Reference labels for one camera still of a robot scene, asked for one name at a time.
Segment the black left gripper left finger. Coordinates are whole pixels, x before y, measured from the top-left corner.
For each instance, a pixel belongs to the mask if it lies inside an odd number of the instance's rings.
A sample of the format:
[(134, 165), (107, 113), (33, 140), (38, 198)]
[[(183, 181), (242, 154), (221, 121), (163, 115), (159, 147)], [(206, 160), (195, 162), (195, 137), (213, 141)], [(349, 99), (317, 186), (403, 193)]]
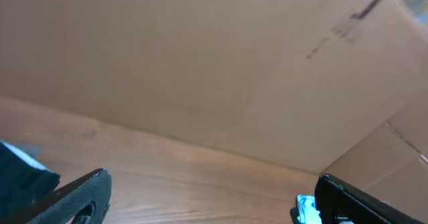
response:
[(1, 218), (2, 223), (101, 224), (110, 207), (112, 177), (96, 169), (26, 208)]

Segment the black shorts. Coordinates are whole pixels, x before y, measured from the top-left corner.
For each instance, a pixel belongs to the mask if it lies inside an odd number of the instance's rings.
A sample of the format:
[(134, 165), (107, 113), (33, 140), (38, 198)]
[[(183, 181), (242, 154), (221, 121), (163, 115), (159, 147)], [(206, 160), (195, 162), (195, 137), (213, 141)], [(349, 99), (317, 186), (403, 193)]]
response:
[(1, 216), (42, 199), (60, 183), (60, 175), (20, 148), (1, 142)]

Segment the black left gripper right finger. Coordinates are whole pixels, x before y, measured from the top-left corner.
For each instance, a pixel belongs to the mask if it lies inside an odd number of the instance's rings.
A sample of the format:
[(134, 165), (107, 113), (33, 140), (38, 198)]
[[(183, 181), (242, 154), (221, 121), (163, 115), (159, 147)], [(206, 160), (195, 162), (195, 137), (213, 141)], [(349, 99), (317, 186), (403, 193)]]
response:
[(323, 223), (422, 224), (331, 174), (319, 177), (314, 197)]

